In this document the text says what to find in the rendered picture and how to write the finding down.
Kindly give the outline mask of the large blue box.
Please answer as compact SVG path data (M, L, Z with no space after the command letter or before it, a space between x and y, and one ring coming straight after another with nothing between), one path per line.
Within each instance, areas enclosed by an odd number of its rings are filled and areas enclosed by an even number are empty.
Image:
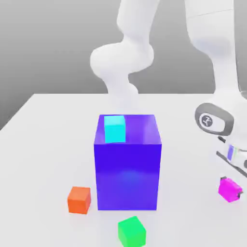
M98 210L156 210L162 142L154 115L125 115L126 142L106 143L98 119L94 157Z

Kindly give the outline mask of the small orange cube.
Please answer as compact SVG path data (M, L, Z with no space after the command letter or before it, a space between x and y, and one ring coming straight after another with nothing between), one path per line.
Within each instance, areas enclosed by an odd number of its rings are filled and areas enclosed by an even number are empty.
M88 187L72 187L68 195L69 213L87 214L91 204L91 189Z

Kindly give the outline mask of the small cyan cube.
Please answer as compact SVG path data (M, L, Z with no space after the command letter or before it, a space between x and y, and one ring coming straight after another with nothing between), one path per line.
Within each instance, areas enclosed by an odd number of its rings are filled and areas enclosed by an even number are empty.
M123 115L104 116L104 132L106 143L126 142L126 125Z

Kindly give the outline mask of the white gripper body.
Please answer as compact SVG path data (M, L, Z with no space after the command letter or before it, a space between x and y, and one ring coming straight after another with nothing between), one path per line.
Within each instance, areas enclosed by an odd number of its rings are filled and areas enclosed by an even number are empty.
M225 156L219 151L216 151L216 156L221 169L221 174L231 178L242 188L247 188L247 171L241 167L229 163Z

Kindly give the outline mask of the small magenta cube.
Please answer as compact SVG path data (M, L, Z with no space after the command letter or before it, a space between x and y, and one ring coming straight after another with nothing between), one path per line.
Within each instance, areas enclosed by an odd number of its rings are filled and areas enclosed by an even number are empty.
M241 188L232 179L227 178L220 181L218 193L229 203L239 200L237 190Z

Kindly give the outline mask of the small green cube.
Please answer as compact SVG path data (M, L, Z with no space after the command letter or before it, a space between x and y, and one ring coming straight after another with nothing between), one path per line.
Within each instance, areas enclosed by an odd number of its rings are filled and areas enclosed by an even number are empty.
M143 247L146 244L146 233L137 216L118 223L118 238L123 247Z

